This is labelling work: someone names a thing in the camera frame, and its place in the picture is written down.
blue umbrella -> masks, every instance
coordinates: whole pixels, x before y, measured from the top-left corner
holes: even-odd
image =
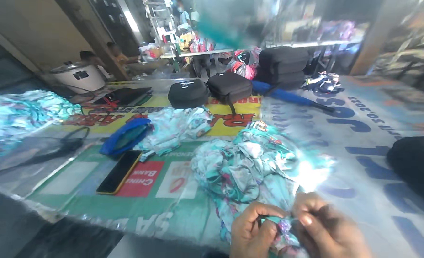
[[[253,84],[253,90],[259,94],[265,94],[266,92],[268,92],[272,87],[271,85],[267,84],[267,83],[263,83],[263,82],[259,82],[259,81],[252,81]],[[269,94],[271,97],[275,98],[275,99],[279,99],[279,100],[283,100],[286,102],[293,102],[293,103],[297,103],[297,104],[301,104],[301,105],[305,105],[305,106],[311,106],[314,108],[319,108],[328,112],[334,112],[334,108],[333,107],[327,107],[324,105],[321,105],[319,103],[315,103],[314,101],[298,96],[296,94],[290,93],[288,91],[283,91],[280,89],[275,89],[273,91],[270,92]]]

white rice cooker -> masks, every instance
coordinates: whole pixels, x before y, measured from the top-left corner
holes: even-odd
[[[98,90],[105,85],[97,68],[87,62],[65,62],[50,73],[62,84],[72,86],[69,88],[79,94]]]

colorful fabric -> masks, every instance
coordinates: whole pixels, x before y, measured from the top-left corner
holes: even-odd
[[[297,191],[311,190],[324,181],[332,163],[329,158],[322,162],[315,159],[316,155],[301,152],[277,128],[256,121],[239,132],[233,142],[215,139],[198,147],[191,169],[199,184],[210,192],[223,221],[220,235],[229,241],[233,220],[250,202],[289,211]],[[295,243],[295,239],[288,242],[281,238],[273,247],[279,251]]]
[[[0,95],[0,156],[29,133],[80,112],[80,105],[49,91]]]
[[[145,137],[135,150],[148,151],[140,161],[156,153],[163,155],[180,146],[185,140],[194,140],[208,132],[212,115],[207,108],[197,107],[174,109],[166,107],[148,115],[154,127],[153,132]]]
[[[278,234],[272,243],[272,248],[275,249],[275,253],[297,254],[301,245],[292,230],[292,222],[295,219],[292,217],[267,217],[261,219],[261,222],[265,220],[271,220],[277,224]]]

phone screen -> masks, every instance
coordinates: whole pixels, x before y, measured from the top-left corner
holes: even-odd
[[[118,163],[113,167],[112,171],[107,175],[104,181],[97,188],[96,192],[101,194],[115,194],[118,192],[124,180],[131,173],[135,164],[139,160],[141,151],[129,150],[121,156]]]

finger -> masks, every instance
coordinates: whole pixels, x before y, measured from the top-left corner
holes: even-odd
[[[301,212],[317,213],[325,205],[327,203],[317,193],[299,192],[296,194],[292,213],[295,218],[298,218]]]
[[[320,208],[317,217],[330,234],[346,220],[345,215],[334,209],[331,205],[325,205]]]
[[[241,214],[241,218],[246,222],[253,223],[259,215],[276,216],[283,218],[287,212],[273,205],[264,204],[261,202],[252,202]]]
[[[271,220],[265,220],[258,230],[258,234],[254,238],[254,243],[258,246],[258,250],[269,251],[274,238],[277,235],[277,227]]]
[[[307,233],[312,237],[317,244],[320,253],[323,251],[331,251],[335,248],[336,242],[331,237],[327,229],[322,223],[312,216],[310,213],[303,212],[300,214],[300,222],[306,229]]]
[[[317,247],[314,239],[307,233],[306,229],[299,221],[296,221],[293,225],[295,228],[295,236],[300,241],[300,244],[307,250],[309,257],[319,258],[319,248]]]

